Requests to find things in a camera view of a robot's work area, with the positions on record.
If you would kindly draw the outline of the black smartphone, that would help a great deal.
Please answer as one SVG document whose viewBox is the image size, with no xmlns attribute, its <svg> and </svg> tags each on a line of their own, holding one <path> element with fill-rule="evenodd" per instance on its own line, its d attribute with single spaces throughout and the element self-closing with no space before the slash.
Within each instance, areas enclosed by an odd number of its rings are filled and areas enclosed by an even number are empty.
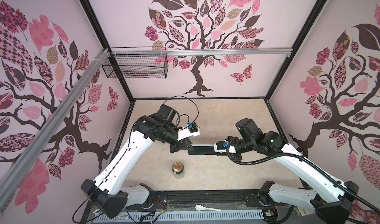
<svg viewBox="0 0 380 224">
<path fill-rule="evenodd" d="M 192 150 L 188 150 L 189 155 L 218 155 L 212 144 L 193 144 Z"/>
</svg>

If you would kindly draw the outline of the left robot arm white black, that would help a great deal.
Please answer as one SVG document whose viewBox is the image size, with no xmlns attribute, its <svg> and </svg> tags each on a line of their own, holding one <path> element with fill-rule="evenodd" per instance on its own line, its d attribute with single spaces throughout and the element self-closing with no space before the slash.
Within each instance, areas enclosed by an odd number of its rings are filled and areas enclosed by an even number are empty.
<svg viewBox="0 0 380 224">
<path fill-rule="evenodd" d="M 138 118 L 132 126 L 130 136 L 110 164 L 94 179 L 85 180 L 81 189 L 101 214 L 115 218 L 130 205 L 144 204 L 152 193 L 144 185 L 122 189 L 122 184 L 141 155 L 155 142 L 170 144 L 172 153 L 192 149 L 191 136 L 200 134 L 196 122 L 184 128 L 172 124 L 177 111 L 162 104 L 151 115 Z"/>
</svg>

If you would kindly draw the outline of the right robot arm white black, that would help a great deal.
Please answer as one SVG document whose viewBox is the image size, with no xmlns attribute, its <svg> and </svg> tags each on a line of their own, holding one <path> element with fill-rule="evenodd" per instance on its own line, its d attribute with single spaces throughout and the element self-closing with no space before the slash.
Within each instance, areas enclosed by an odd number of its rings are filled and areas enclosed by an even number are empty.
<svg viewBox="0 0 380 224">
<path fill-rule="evenodd" d="M 344 224 L 351 214 L 359 187 L 328 174 L 299 153 L 276 132 L 262 133 L 252 119 L 236 123 L 241 139 L 229 136 L 214 145 L 216 152 L 226 154 L 238 165 L 256 165 L 275 160 L 287 167 L 310 189 L 291 188 L 266 181 L 257 197 L 264 206 L 285 203 L 315 213 L 327 224 Z"/>
</svg>

